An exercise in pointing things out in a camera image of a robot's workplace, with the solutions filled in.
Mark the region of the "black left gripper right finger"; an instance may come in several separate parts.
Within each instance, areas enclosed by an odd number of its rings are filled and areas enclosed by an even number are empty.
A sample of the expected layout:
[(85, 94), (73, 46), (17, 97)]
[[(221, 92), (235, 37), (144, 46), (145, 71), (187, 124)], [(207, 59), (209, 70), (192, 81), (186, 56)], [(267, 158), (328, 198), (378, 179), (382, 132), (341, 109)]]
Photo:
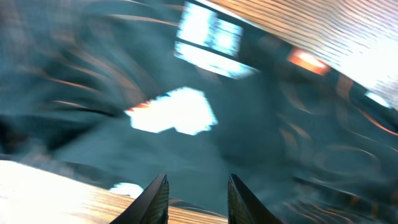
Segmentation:
[(282, 224), (236, 175), (228, 180), (229, 224)]

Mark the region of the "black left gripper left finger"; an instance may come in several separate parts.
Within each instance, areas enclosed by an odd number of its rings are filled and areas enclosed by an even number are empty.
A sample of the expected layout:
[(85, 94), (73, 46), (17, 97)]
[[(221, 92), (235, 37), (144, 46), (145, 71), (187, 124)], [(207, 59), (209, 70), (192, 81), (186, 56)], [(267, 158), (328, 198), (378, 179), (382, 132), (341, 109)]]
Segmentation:
[(161, 174), (110, 224), (167, 224), (168, 219), (169, 182)]

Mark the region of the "black shirt with orange lines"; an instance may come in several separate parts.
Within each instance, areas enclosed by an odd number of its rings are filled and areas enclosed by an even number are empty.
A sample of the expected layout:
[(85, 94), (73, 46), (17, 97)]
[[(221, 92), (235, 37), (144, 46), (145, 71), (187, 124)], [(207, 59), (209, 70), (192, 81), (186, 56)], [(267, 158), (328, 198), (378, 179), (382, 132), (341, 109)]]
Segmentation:
[(396, 223), (397, 110), (203, 1), (2, 1), (1, 157), (227, 214)]

